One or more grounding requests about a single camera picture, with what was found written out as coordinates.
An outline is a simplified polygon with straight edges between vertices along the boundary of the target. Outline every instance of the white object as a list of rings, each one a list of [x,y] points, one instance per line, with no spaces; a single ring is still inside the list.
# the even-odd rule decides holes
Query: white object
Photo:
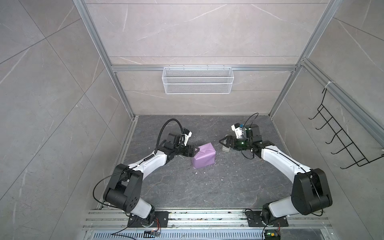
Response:
[[[150,173],[155,171],[157,168],[163,166],[167,161],[167,155],[159,150],[157,151],[156,155],[154,155],[152,158],[148,159],[147,161],[143,162],[145,158],[128,165],[130,169],[142,172],[143,179],[146,178]],[[147,203],[142,198],[140,198],[135,208],[132,209],[131,213],[141,218],[146,218],[148,217],[148,214],[151,211],[151,208],[152,206],[149,203]]]
[[[237,138],[237,139],[239,139],[239,138],[244,138],[244,137],[243,137],[243,128],[241,128],[241,127],[237,127],[237,128],[235,128],[235,125],[232,125],[232,126],[231,126],[231,129],[232,129],[232,131],[235,132],[235,134],[236,134],[236,138]]]
[[[162,74],[166,94],[230,93],[233,78],[225,66],[167,67]]]
[[[290,158],[288,155],[280,151],[276,146],[266,146],[262,149],[262,159],[275,166],[280,172],[286,175],[293,183],[295,175],[299,172],[306,173],[311,169],[302,165],[298,161]],[[269,204],[269,210],[274,217],[282,217],[299,213],[293,206],[291,197],[272,202]]]
[[[292,183],[298,172],[305,173],[311,170],[309,167],[290,158],[276,146],[267,146],[266,148],[263,148],[262,159],[274,165],[280,172],[286,175]]]
[[[189,131],[189,134],[183,134],[184,135],[184,145],[187,145],[188,139],[192,136],[192,132]]]
[[[282,217],[299,213],[293,206],[291,197],[272,202],[269,204],[269,210],[274,217]]]
[[[136,204],[136,207],[132,209],[131,213],[137,215],[141,218],[148,217],[149,212],[151,211],[152,206],[144,201],[142,198],[139,198],[139,201]]]

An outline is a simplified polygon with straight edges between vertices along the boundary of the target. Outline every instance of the black cable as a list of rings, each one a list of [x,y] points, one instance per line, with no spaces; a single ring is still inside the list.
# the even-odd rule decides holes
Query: black cable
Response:
[[[125,173],[125,172],[126,172],[126,171],[122,171],[122,172],[118,172],[118,173],[109,175],[109,176],[107,176],[107,177],[101,179],[98,183],[96,183],[95,187],[93,188],[93,192],[92,192],[93,198],[96,200],[96,202],[98,202],[98,203],[100,203],[100,204],[103,204],[103,205],[105,205],[105,206],[115,207],[115,206],[112,206],[112,205],[104,204],[104,203],[100,202],[99,200],[97,200],[97,199],[95,198],[95,189],[96,189],[97,185],[99,185],[99,183],[101,183],[103,180],[105,180],[105,179],[107,179],[107,178],[109,178],[109,177],[118,175],[118,174],[120,174],[120,173]]]
[[[264,237],[264,239],[265,239],[265,235],[264,235],[264,230],[265,230],[265,228],[266,228],[268,225],[270,225],[270,223],[271,223],[272,221],[274,221],[274,220],[275,220],[275,219],[270,220],[270,221],[264,226],[263,231],[262,231],[262,240],[263,240],[263,237]]]
[[[255,114],[257,114],[257,116],[259,115],[259,113],[254,113],[254,114],[252,114],[252,115],[245,121],[245,123],[244,123],[242,129],[245,127],[245,125],[247,124],[248,120],[249,120],[253,115],[255,115]]]
[[[310,181],[311,181],[311,183],[312,183],[312,186],[313,186],[313,188],[314,188],[314,190],[315,190],[315,192],[316,192],[316,194],[317,194],[317,198],[319,199],[319,203],[320,203],[320,206],[321,206],[321,214],[320,214],[320,215],[317,215],[317,214],[314,214],[314,213],[311,213],[311,214],[313,214],[313,215],[315,215],[315,216],[318,216],[318,217],[321,217],[321,216],[323,215],[323,213],[324,213],[324,209],[323,209],[323,205],[321,204],[321,201],[320,201],[320,195],[319,195],[319,193],[317,192],[317,189],[316,189],[315,185],[313,184],[313,181],[312,181],[312,179],[310,178],[310,176],[308,176],[308,178],[310,179]]]
[[[251,122],[251,125],[252,126],[252,123],[255,121],[255,119],[259,116],[259,113],[257,113],[256,117],[253,119],[253,121]]]
[[[126,235],[117,234],[117,233],[122,232],[122,231],[126,230],[127,228],[129,228],[129,227],[136,221],[136,219],[137,219],[137,215],[135,215],[135,220],[133,220],[131,224],[129,224],[129,225],[127,224],[127,227],[126,227],[126,228],[124,228],[123,230],[120,230],[120,231],[118,231],[118,232],[112,233],[111,235],[114,235],[114,236],[122,236],[122,237],[127,237],[127,238],[130,238],[130,239],[136,240],[136,238],[133,238],[133,237],[129,237],[129,236],[126,236]]]
[[[245,210],[244,210],[244,214],[245,214],[246,211],[251,211],[251,212],[253,212],[252,209],[245,209]]]
[[[241,152],[241,154],[242,154],[246,159],[252,160],[252,159],[255,158],[255,154],[254,154],[254,153],[252,153],[252,158],[249,158],[249,157],[247,157],[246,155],[244,155],[243,150],[241,150],[240,152]]]
[[[157,149],[159,148],[159,143],[160,143],[160,137],[161,137],[161,134],[163,133],[163,130],[164,128],[166,127],[166,125],[171,122],[171,121],[175,121],[177,122],[177,124],[179,125],[180,127],[180,131],[181,131],[181,138],[182,138],[182,143],[184,143],[184,136],[183,136],[183,127],[181,126],[180,122],[177,120],[177,119],[174,119],[174,118],[171,118],[171,119],[168,119],[164,125],[162,126],[162,128],[160,129],[160,133],[157,137],[157,141],[156,141],[156,148],[155,148],[155,154],[157,153]]]

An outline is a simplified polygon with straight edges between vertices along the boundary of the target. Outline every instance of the purple box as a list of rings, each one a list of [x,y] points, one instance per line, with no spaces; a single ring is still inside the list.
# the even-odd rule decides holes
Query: purple box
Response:
[[[216,150],[211,143],[199,147],[200,151],[192,158],[192,165],[195,169],[202,168],[215,163]]]

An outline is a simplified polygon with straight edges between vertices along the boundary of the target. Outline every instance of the white wire basket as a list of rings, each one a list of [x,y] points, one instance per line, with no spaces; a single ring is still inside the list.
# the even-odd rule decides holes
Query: white wire basket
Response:
[[[162,80],[166,94],[230,93],[233,71],[230,67],[167,67]]]

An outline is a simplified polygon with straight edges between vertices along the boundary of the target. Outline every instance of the dark marble floor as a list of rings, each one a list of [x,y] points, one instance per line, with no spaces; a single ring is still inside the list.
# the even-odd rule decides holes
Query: dark marble floor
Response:
[[[222,151],[218,141],[226,134],[235,135],[231,125],[244,123],[248,116],[139,116],[124,163],[149,155],[155,148],[160,128],[170,118],[178,119],[192,132],[189,144],[200,146],[211,142],[216,149],[216,163],[194,169],[190,158],[176,156],[143,180],[141,197],[148,203],[155,207],[259,208],[290,195],[292,183],[270,163],[258,157],[246,159],[233,149]],[[258,116],[255,123],[263,140],[270,140],[284,150],[268,116]],[[180,131],[176,122],[168,124],[161,140],[170,131]]]

